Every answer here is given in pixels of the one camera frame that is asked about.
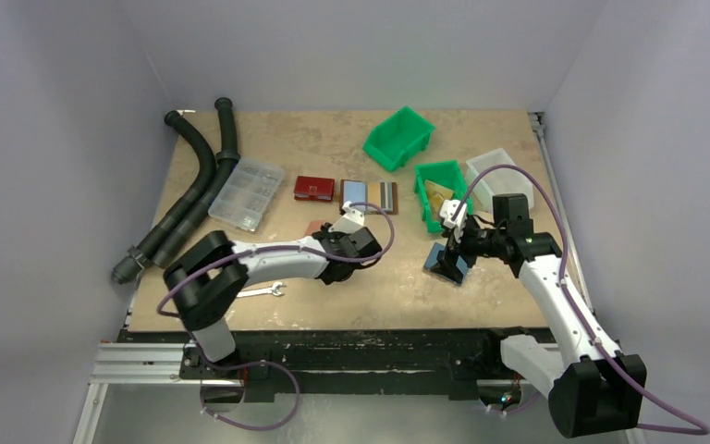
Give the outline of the aluminium frame rail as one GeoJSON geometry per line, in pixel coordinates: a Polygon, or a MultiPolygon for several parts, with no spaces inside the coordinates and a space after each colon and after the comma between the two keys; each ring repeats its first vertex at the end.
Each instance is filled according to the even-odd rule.
{"type": "Polygon", "coordinates": [[[111,387],[176,385],[185,345],[103,342],[98,346],[72,442],[92,443],[111,387]]]}

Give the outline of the blue leather card holder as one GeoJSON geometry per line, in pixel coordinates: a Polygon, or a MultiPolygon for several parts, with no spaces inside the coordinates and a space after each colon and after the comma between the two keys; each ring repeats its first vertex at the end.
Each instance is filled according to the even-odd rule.
{"type": "Polygon", "coordinates": [[[422,267],[423,271],[455,286],[465,281],[471,266],[457,253],[447,253],[446,246],[434,243],[422,267]]]}

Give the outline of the small green plastic bin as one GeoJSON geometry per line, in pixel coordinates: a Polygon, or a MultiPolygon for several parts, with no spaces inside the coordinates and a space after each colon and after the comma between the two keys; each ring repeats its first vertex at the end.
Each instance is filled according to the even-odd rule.
{"type": "Polygon", "coordinates": [[[430,234],[443,231],[439,222],[439,211],[444,200],[460,199],[467,190],[467,184],[455,160],[419,164],[414,167],[413,191],[421,206],[422,222],[430,234]]]}

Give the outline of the silver wrench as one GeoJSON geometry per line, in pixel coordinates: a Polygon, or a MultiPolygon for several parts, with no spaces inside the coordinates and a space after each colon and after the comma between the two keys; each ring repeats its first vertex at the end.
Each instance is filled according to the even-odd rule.
{"type": "Polygon", "coordinates": [[[259,289],[243,290],[238,293],[238,298],[248,298],[269,295],[274,297],[282,297],[284,295],[283,288],[287,285],[284,282],[276,281],[269,287],[263,287],[259,289]]]}

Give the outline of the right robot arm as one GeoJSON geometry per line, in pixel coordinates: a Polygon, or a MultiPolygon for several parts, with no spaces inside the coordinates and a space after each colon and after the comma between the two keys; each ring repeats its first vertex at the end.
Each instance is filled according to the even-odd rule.
{"type": "Polygon", "coordinates": [[[640,389],[647,371],[636,354],[625,354],[599,326],[575,288],[566,284],[563,252],[548,232],[537,232],[520,193],[493,199],[494,225],[482,228],[459,200],[442,203],[439,218],[447,243],[432,272],[457,284],[459,264],[497,258],[530,292],[556,341],[551,352],[528,334],[496,339],[501,364],[524,376],[547,400],[554,425],[565,438],[626,430],[638,425],[640,389]]]}

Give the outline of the brown open card holder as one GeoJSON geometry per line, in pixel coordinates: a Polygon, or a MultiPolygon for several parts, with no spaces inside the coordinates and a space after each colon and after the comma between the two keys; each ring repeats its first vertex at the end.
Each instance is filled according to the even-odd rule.
{"type": "Polygon", "coordinates": [[[398,185],[393,181],[360,181],[342,179],[339,201],[368,202],[379,206],[389,215],[398,212],[398,185]]]}

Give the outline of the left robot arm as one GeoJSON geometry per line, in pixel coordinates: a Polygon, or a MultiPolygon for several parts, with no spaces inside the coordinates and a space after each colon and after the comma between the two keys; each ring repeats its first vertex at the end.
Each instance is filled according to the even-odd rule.
{"type": "Polygon", "coordinates": [[[237,349],[225,315],[243,289],[291,278],[330,285],[382,255],[382,245],[366,227],[345,233],[326,224],[300,239],[271,243],[230,240],[215,230],[170,265],[163,280],[182,326],[209,362],[220,363],[237,349]]]}

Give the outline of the pink leather card holder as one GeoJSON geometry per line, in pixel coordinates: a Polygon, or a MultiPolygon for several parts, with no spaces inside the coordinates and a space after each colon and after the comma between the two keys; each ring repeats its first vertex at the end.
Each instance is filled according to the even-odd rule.
{"type": "Polygon", "coordinates": [[[331,224],[329,222],[325,222],[323,220],[314,220],[306,228],[304,235],[305,236],[312,236],[315,233],[327,232],[329,230],[330,226],[331,226],[331,224]]]}

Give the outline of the clear white plastic bin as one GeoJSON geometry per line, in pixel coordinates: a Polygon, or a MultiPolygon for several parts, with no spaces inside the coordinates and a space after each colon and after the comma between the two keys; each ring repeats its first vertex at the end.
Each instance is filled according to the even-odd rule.
{"type": "MultiPolygon", "coordinates": [[[[489,167],[496,165],[512,165],[515,162],[503,149],[498,148],[485,154],[475,156],[465,162],[464,178],[471,185],[477,176],[489,167]]],[[[482,211],[491,213],[492,199],[495,195],[505,193],[522,193],[527,197],[529,209],[534,207],[533,185],[520,172],[510,168],[499,168],[479,180],[472,194],[482,211]]]]}

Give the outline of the clear plastic organizer box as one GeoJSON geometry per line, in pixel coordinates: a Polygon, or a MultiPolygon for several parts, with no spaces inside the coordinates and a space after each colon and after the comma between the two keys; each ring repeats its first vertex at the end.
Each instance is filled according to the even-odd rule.
{"type": "Polygon", "coordinates": [[[284,176],[281,166],[241,158],[210,205],[209,217],[254,232],[284,176]]]}

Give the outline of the large green plastic bin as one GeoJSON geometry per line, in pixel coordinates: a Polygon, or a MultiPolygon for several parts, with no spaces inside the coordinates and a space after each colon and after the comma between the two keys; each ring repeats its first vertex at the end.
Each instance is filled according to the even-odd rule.
{"type": "Polygon", "coordinates": [[[377,165],[393,172],[427,148],[434,130],[431,122],[404,106],[373,128],[362,149],[377,165]]]}

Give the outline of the red leather card holder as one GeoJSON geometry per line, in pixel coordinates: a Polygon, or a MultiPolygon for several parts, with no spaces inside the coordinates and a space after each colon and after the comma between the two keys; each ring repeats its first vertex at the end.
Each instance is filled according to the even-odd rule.
{"type": "Polygon", "coordinates": [[[293,197],[298,201],[332,202],[336,193],[336,181],[332,178],[297,176],[293,197]]]}

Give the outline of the yellow striped card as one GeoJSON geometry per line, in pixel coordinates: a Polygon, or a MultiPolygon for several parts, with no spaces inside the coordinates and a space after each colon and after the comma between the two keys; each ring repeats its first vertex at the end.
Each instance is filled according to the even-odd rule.
{"type": "Polygon", "coordinates": [[[388,214],[396,211],[397,183],[392,181],[373,181],[366,183],[366,200],[379,206],[388,214]]]}

